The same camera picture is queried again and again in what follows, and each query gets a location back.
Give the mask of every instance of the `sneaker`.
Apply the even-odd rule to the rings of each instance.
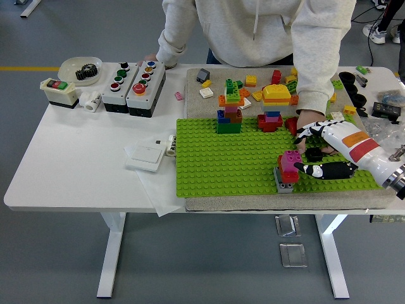
[[[381,32],[378,31],[378,24],[373,25],[367,24],[363,27],[363,34],[367,37],[370,37],[371,41],[375,44],[383,44],[385,43],[385,35],[387,34],[386,30],[382,30]]]
[[[375,8],[378,10],[385,10],[387,7],[387,0],[371,0],[374,3]]]
[[[398,30],[398,25],[397,24],[395,27],[391,29],[391,38],[393,43],[399,43],[399,30]]]

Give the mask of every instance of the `prosthetic hand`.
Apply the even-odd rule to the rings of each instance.
[[[326,163],[319,166],[295,163],[300,171],[318,179],[342,179],[353,176],[357,168],[369,171],[377,184],[391,187],[400,199],[405,197],[405,164],[392,161],[384,151],[366,133],[349,122],[327,120],[305,125],[294,144],[313,134],[321,136],[333,149],[340,152],[349,163]]]

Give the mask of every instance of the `person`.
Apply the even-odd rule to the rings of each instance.
[[[388,26],[394,18],[395,14],[404,4],[404,1],[405,0],[391,0],[384,11],[381,22],[365,25],[363,27],[363,34],[367,37],[370,37],[370,40],[373,41],[375,44],[384,44]],[[395,25],[390,31],[393,43],[399,43],[399,32],[402,24]]]
[[[166,22],[159,51],[144,59],[175,67],[197,20],[219,63],[261,67],[294,54],[301,128],[325,120],[333,94],[330,79],[337,71],[340,42],[350,29],[355,4],[356,0],[163,0]],[[304,141],[297,147],[303,153]]]

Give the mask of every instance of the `table foot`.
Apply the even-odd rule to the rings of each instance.
[[[110,228],[110,232],[97,297],[111,298],[114,287],[116,265],[118,263],[118,256],[120,254],[126,213],[102,213],[101,215],[103,216],[107,226]]]

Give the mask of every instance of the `table leg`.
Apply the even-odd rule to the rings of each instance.
[[[111,298],[116,264],[118,263],[118,255],[120,254],[121,239],[127,214],[125,212],[102,212],[101,215],[109,227],[109,237],[97,297]]]
[[[341,222],[347,217],[347,214],[319,214],[315,215],[318,225],[319,235],[323,248],[323,254],[328,267],[329,278],[332,284],[333,295],[335,299],[348,299],[349,292],[346,286],[346,280],[342,266],[340,264],[339,254],[333,238],[333,230],[338,228]]]

